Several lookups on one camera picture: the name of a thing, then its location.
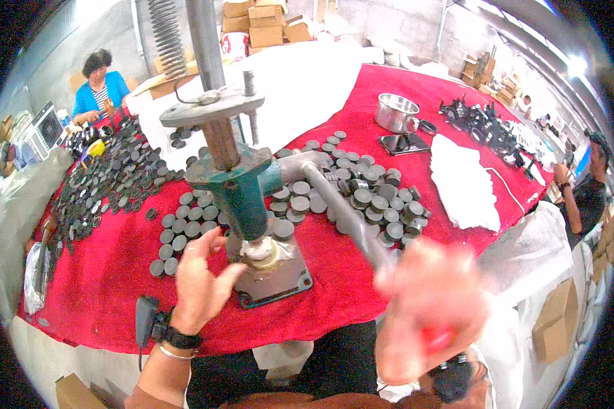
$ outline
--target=bracelet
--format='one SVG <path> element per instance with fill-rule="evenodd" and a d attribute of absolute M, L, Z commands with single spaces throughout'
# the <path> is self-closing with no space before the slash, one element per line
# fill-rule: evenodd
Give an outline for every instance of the bracelet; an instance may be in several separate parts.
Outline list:
<path fill-rule="evenodd" d="M 190 357 L 181 357 L 179 355 L 175 355 L 174 353 L 172 353 L 171 351 L 168 351 L 166 348 L 164 348 L 164 346 L 162 344 L 159 344 L 159 349 L 162 350 L 162 352 L 164 354 L 166 354 L 167 357 L 171 357 L 171 358 L 175 358 L 175 359 L 184 359 L 184 360 L 190 360 L 196 357 L 196 354 L 194 353 L 193 355 L 191 355 Z"/>

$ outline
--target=hammer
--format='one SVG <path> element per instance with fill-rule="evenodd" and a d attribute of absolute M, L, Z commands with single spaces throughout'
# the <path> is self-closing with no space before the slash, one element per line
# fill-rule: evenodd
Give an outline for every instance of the hammer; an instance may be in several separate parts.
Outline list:
<path fill-rule="evenodd" d="M 41 249 L 39 250 L 39 258 L 36 260 L 34 267 L 34 290 L 39 294 L 43 293 L 43 282 L 48 281 L 48 274 L 43 276 L 43 260 L 46 255 L 46 248 L 48 247 L 48 241 L 50 236 L 57 230 L 57 218 L 50 215 L 43 222 L 43 239 L 41 240 Z"/>

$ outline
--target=striped shirt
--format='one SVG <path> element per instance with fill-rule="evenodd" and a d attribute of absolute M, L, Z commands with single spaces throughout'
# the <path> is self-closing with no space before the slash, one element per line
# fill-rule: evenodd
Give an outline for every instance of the striped shirt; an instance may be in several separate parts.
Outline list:
<path fill-rule="evenodd" d="M 106 82 L 105 82 L 105 86 L 103 86 L 103 89 L 96 92 L 96 91 L 93 91 L 93 88 L 92 88 L 91 92 L 93 93 L 93 97 L 96 99 L 96 103 L 98 104 L 98 110 L 105 109 L 105 100 L 109 96 L 107 95 L 107 92 L 106 92 Z"/>

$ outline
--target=black shirt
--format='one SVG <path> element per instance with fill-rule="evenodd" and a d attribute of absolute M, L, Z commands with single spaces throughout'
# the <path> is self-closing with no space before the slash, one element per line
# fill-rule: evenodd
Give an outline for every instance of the black shirt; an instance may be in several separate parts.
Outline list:
<path fill-rule="evenodd" d="M 585 234 L 589 233 L 598 224 L 600 216 L 602 216 L 602 212 L 605 209 L 605 184 L 589 175 L 573 188 L 573 198 L 580 211 L 580 220 L 582 220 L 582 231 L 578 234 L 573 233 L 571 224 L 568 222 L 566 203 L 558 205 L 564 217 L 566 236 L 568 237 L 568 244 L 571 246 L 571 250 L 582 240 Z"/>

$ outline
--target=table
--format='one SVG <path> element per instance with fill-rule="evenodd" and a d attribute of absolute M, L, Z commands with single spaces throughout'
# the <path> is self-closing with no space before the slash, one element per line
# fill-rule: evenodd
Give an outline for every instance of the table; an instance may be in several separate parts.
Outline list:
<path fill-rule="evenodd" d="M 544 194 L 545 187 L 528 181 L 523 169 L 508 168 L 488 148 L 478 147 L 470 136 L 455 131 L 437 114 L 441 100 L 448 103 L 467 93 L 468 103 L 488 103 L 491 99 L 488 95 L 406 70 L 363 65 L 344 109 L 295 139 L 289 147 L 302 147 L 310 139 L 323 143 L 335 130 L 345 131 L 348 138 L 341 143 L 341 149 L 370 154 L 385 168 L 401 170 L 401 186 L 416 185 L 423 195 L 421 202 L 433 212 L 424 230 L 426 236 L 443 243 L 465 243 L 479 255 L 519 220 L 523 215 L 521 209 L 492 174 L 500 232 L 454 228 L 430 180 L 429 154 L 390 157 L 378 145 L 377 137 L 387 133 L 373 120 L 377 95 L 383 92 L 420 103 L 419 118 L 433 122 L 459 145 L 479 148 L 482 165 L 499 171 L 526 210 L 537 202 L 527 203 L 528 198 Z M 514 119 L 502 105 L 496 106 L 504 119 Z M 424 139 L 432 142 L 430 136 L 425 135 Z M 542 174 L 546 181 L 552 179 L 551 174 Z M 76 246 L 73 257 L 64 249 L 48 288 L 46 306 L 28 322 L 70 345 L 137 353 L 134 312 L 139 295 L 158 297 L 162 309 L 177 301 L 174 279 L 159 280 L 148 272 L 148 267 L 157 258 L 160 247 L 161 218 L 175 211 L 180 195 L 188 190 L 184 181 L 169 182 L 160 194 L 149 197 L 137 213 L 105 213 L 98 229 Z M 145 219 L 145 211 L 151 207 L 159 215 L 153 222 Z M 239 306 L 236 297 L 230 298 L 221 314 L 205 326 L 201 354 L 233 353 L 287 339 L 313 340 L 337 327 L 370 321 L 385 310 L 386 300 L 372 288 L 370 266 L 351 239 L 338 234 L 328 223 L 325 214 L 307 215 L 296 228 L 295 237 L 313 278 L 311 290 L 248 310 Z M 211 257 L 208 263 L 213 271 L 220 271 L 226 264 L 224 251 Z M 26 316 L 22 306 L 19 315 Z M 42 327 L 38 318 L 45 318 L 49 325 Z"/>

